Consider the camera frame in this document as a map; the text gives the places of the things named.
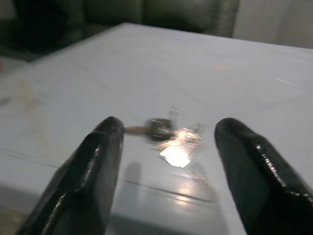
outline table surface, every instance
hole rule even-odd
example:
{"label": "table surface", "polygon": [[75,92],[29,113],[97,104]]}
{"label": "table surface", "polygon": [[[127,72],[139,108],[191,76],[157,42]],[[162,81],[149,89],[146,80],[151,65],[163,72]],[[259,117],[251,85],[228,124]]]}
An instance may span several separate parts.
{"label": "table surface", "polygon": [[245,234],[215,125],[226,117],[243,121],[313,187],[312,62],[310,49],[123,24],[8,73],[0,77],[1,203],[30,210],[102,119],[142,125],[175,107],[178,127],[205,125],[204,147],[188,168],[207,184],[167,164],[144,138],[125,136],[115,222],[106,234],[123,234],[114,227],[120,217],[164,234]]}

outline sofa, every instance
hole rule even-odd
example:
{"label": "sofa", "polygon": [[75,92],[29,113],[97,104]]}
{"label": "sofa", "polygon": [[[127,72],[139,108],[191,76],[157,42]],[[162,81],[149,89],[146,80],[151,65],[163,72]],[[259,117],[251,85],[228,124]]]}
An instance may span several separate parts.
{"label": "sofa", "polygon": [[[239,6],[239,0],[49,0],[54,1],[66,16],[65,29],[52,46],[34,51],[16,42],[17,38],[31,32],[26,29],[16,34],[17,25],[24,21],[25,3],[22,1],[35,2],[14,0],[17,18],[0,21],[0,55],[26,61],[36,60],[125,22],[231,37]],[[45,25],[36,21],[32,30],[36,33],[41,28]]]}

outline stain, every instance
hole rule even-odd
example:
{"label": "stain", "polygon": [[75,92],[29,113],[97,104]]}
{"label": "stain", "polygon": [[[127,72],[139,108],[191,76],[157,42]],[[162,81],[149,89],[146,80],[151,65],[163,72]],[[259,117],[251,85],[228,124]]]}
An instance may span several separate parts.
{"label": "stain", "polygon": [[8,97],[8,96],[0,98],[0,107],[7,105],[8,103],[11,102],[11,100],[12,100],[12,98]]}
{"label": "stain", "polygon": [[26,113],[29,116],[30,127],[32,132],[35,134],[36,139],[39,142],[39,147],[45,149],[50,147],[50,141],[48,141],[48,135],[42,116],[38,110],[38,104],[40,102],[35,98],[32,92],[31,85],[25,81],[19,81],[19,96]]}
{"label": "stain", "polygon": [[231,70],[232,70],[231,66],[229,66],[229,65],[223,65],[223,64],[214,64],[212,67],[213,67],[215,70],[223,71],[223,72],[231,71]]}

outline key head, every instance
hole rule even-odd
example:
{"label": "key head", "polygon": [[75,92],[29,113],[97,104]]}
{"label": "key head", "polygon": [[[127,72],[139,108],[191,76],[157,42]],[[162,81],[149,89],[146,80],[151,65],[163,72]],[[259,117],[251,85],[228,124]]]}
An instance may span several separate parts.
{"label": "key head", "polygon": [[153,118],[148,120],[147,135],[153,141],[165,141],[173,134],[173,125],[169,119]]}

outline key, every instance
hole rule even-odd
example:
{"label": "key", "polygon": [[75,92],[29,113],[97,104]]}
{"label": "key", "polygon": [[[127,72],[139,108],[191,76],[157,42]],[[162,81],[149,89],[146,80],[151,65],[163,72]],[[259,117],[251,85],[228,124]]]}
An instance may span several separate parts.
{"label": "key", "polygon": [[125,133],[147,135],[153,141],[165,141],[174,136],[172,122],[165,118],[149,119],[145,126],[127,127]]}

